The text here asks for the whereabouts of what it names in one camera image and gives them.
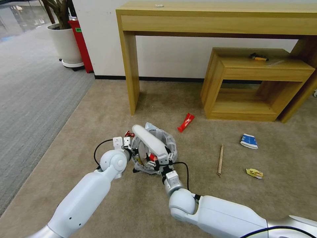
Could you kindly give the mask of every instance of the red wrapper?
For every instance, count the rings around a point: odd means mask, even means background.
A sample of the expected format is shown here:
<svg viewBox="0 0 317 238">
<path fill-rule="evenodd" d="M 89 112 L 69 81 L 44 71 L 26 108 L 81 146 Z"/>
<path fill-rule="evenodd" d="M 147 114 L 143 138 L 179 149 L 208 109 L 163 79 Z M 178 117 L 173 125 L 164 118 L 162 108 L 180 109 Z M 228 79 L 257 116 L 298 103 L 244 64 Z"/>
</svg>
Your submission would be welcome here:
<svg viewBox="0 0 317 238">
<path fill-rule="evenodd" d="M 183 130 L 192 122 L 192 120 L 194 118 L 195 118 L 194 115 L 188 113 L 186 118 L 185 118 L 185 120 L 184 120 L 184 122 L 183 122 L 183 124 L 180 127 L 177 128 L 178 131 L 182 133 Z"/>
<path fill-rule="evenodd" d="M 125 137 L 128 137 L 128 136 L 134 137 L 135 134 L 134 134 L 134 133 L 131 133 L 130 131 L 127 131 L 127 132 L 125 133 Z"/>
</svg>

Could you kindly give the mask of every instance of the wooden console table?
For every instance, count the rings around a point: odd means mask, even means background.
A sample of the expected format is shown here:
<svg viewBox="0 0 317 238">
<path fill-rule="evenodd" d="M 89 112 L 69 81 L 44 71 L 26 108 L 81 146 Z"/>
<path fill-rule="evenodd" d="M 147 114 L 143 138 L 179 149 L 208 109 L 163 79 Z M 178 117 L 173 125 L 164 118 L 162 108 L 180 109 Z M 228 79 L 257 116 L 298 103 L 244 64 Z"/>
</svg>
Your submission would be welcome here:
<svg viewBox="0 0 317 238">
<path fill-rule="evenodd" d="M 116 13 L 131 115 L 140 93 L 136 35 L 299 39 L 291 54 L 317 68 L 316 3 L 132 1 Z M 315 87 L 316 72 L 281 113 L 282 122 Z"/>
</svg>

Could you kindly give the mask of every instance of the gray carpet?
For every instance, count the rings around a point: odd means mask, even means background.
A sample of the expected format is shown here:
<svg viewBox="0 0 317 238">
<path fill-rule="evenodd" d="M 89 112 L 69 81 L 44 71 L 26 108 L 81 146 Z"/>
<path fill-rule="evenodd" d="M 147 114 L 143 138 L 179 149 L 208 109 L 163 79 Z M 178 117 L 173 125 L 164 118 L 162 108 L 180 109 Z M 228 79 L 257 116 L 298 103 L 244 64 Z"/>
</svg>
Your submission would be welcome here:
<svg viewBox="0 0 317 238">
<path fill-rule="evenodd" d="M 94 81 L 58 61 L 46 27 L 0 44 L 0 215 Z"/>
<path fill-rule="evenodd" d="M 246 205 L 267 219 L 292 214 L 317 220 L 317 99 L 310 97 L 286 124 L 216 121 L 205 117 L 201 87 L 141 81 L 137 110 L 130 116 L 125 81 L 95 80 L 0 218 L 0 237 L 25 237 L 43 227 L 69 191 L 96 168 L 95 147 L 147 121 L 174 136 L 178 161 L 189 167 L 192 192 Z M 195 119 L 179 133 L 177 127 L 188 112 Z M 258 150 L 240 145 L 243 133 L 256 136 Z M 221 144 L 225 149 L 219 178 Z M 112 148 L 111 143 L 100 146 L 97 159 Z M 211 237 L 170 215 L 161 176 L 134 174 L 132 168 L 128 163 L 124 176 L 112 181 L 106 198 L 71 237 Z M 246 168 L 259 169 L 264 178 L 247 175 Z M 185 182 L 185 167 L 175 169 Z"/>
</svg>

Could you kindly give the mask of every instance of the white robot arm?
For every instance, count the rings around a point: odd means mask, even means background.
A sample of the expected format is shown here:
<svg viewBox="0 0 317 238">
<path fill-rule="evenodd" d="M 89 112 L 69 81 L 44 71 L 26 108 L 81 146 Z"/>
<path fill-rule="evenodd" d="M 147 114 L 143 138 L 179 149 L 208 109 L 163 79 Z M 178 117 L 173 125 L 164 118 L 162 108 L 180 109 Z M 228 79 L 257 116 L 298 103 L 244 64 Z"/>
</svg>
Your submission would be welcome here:
<svg viewBox="0 0 317 238">
<path fill-rule="evenodd" d="M 114 138 L 113 143 L 115 149 L 103 154 L 100 169 L 85 175 L 58 205 L 48 224 L 29 238 L 68 238 L 85 225 L 129 160 L 122 138 Z"/>
<path fill-rule="evenodd" d="M 171 215 L 197 225 L 219 238 L 239 238 L 263 228 L 288 226 L 299 228 L 311 235 L 291 229 L 264 231 L 252 238 L 306 238 L 317 236 L 317 222 L 289 216 L 281 221 L 267 221 L 251 208 L 212 196 L 199 196 L 184 189 L 165 145 L 142 126 L 133 126 L 133 132 L 154 153 L 159 161 L 166 192 L 170 196 Z M 29 238 L 68 238 L 88 221 L 110 189 L 111 181 L 122 176 L 130 159 L 123 150 L 129 139 L 113 139 L 114 150 L 107 151 L 100 160 L 100 168 L 85 175 L 57 207 L 48 224 Z"/>
</svg>

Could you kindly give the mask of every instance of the yellow wrapper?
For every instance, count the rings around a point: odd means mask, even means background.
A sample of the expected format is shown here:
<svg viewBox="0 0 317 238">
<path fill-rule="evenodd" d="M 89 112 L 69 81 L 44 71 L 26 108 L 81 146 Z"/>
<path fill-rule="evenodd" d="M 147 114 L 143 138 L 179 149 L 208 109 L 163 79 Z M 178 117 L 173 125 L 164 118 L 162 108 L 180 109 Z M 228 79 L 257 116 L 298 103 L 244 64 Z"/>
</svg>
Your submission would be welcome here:
<svg viewBox="0 0 317 238">
<path fill-rule="evenodd" d="M 245 169 L 248 175 L 256 177 L 257 179 L 263 178 L 263 173 L 256 169 Z"/>
</svg>

